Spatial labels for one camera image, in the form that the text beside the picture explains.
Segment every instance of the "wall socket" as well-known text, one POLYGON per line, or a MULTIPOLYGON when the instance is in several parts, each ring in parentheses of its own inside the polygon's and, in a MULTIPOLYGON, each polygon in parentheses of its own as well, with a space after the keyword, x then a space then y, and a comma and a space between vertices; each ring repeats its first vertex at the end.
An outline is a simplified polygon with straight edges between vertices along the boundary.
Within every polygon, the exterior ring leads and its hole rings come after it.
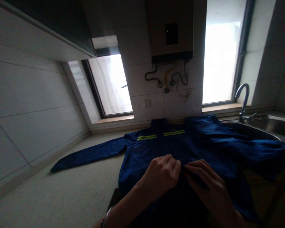
POLYGON ((151 107, 151 99, 145 99, 142 102, 145 108, 151 107))

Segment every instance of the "faucet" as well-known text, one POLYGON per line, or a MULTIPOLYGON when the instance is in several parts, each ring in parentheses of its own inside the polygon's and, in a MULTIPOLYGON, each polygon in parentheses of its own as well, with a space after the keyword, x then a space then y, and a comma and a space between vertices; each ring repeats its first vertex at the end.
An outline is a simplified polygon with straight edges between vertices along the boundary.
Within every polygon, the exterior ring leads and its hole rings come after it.
POLYGON ((240 112, 240 114, 239 114, 239 116, 238 116, 238 120, 239 120, 241 123, 244 123, 245 120, 246 120, 246 121, 251 120, 251 119, 257 114, 257 112, 256 112, 256 113, 253 114, 251 117, 245 115, 245 109, 246 109, 247 101, 248 101, 248 97, 249 97, 249 85, 248 85, 247 83, 242 84, 242 85, 238 88, 237 93, 235 94, 235 97, 236 97, 236 98, 239 98, 239 96, 240 96, 240 94, 241 94, 241 92, 242 92, 242 90, 243 90, 244 87, 246 87, 246 95, 245 95, 245 99, 244 99, 242 111, 240 112))

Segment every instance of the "reflective stripe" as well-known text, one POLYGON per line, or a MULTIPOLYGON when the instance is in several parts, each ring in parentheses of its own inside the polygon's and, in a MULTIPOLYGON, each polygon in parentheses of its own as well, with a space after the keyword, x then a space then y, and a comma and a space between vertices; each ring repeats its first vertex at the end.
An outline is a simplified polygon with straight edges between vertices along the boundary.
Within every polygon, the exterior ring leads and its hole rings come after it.
POLYGON ((157 138, 157 136, 150 137, 150 138, 138 138, 137 141, 140 141, 140 140, 147 140, 147 139, 153 139, 153 138, 157 138))
POLYGON ((166 133, 164 133, 164 136, 178 135, 178 134, 183 134, 183 133, 185 133, 184 130, 171 131, 171 132, 166 132, 166 133))
POLYGON ((157 138, 157 135, 139 136, 139 137, 137 138, 137 141, 139 141, 139 140, 146 140, 146 139, 153 139, 153 138, 157 138))

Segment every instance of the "blue work jacket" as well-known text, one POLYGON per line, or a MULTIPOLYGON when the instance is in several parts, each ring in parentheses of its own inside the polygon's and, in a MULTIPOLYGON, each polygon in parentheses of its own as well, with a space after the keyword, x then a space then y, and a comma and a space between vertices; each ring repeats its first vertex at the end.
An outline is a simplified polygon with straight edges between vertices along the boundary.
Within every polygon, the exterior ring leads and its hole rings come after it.
MULTIPOLYGON (((125 151, 118 186, 126 195, 140 180, 155 157, 172 154, 187 164, 204 159, 225 181, 234 207, 245 219, 260 223, 254 210, 250 187, 240 167, 249 168, 269 181, 285 168, 285 143, 254 140, 225 128, 214 116, 189 117, 184 124, 166 119, 152 120, 151 127, 125 134, 60 159, 51 172, 91 163, 125 151)), ((206 220, 207 210, 183 174, 175 189, 168 191, 140 216, 143 222, 159 224, 206 220)))

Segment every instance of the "finger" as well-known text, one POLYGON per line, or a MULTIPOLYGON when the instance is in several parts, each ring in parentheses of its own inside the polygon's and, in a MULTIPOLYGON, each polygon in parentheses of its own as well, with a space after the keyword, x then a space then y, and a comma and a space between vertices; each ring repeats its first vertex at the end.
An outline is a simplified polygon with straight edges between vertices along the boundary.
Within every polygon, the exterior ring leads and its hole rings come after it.
POLYGON ((173 177, 178 177, 180 175, 180 171, 181 171, 181 161, 177 160, 172 169, 173 177))
POLYGON ((210 189, 215 188, 216 181, 208 173, 206 173, 202 168, 195 167, 195 166, 189 166, 189 165, 186 165, 186 168, 189 169, 191 172, 194 172, 195 174, 199 175, 200 178, 207 184, 207 186, 210 189))
POLYGON ((169 159, 169 161, 167 162, 166 167, 168 168, 168 170, 172 171, 174 165, 176 163, 176 160, 172 157, 169 159))
POLYGON ((214 180, 218 180, 220 177, 217 175, 217 173, 214 172, 214 170, 210 167, 210 165, 208 163, 206 163, 205 161, 203 162, 203 161, 204 160, 193 161, 193 162, 188 163, 188 165, 202 168, 214 180))
POLYGON ((172 155, 167 154, 166 156, 164 156, 164 157, 160 160, 160 162, 162 162, 164 165, 166 165, 167 162, 170 160, 170 158, 172 158, 172 155))
POLYGON ((203 197, 203 195, 205 194, 205 191, 202 189, 202 187, 197 184, 192 177, 190 177, 189 174, 184 173, 187 180, 188 180, 188 184, 192 187, 192 189, 196 192, 196 194, 201 198, 203 197))
POLYGON ((160 161, 163 158, 164 158, 164 156, 161 156, 161 157, 154 158, 153 160, 160 161))

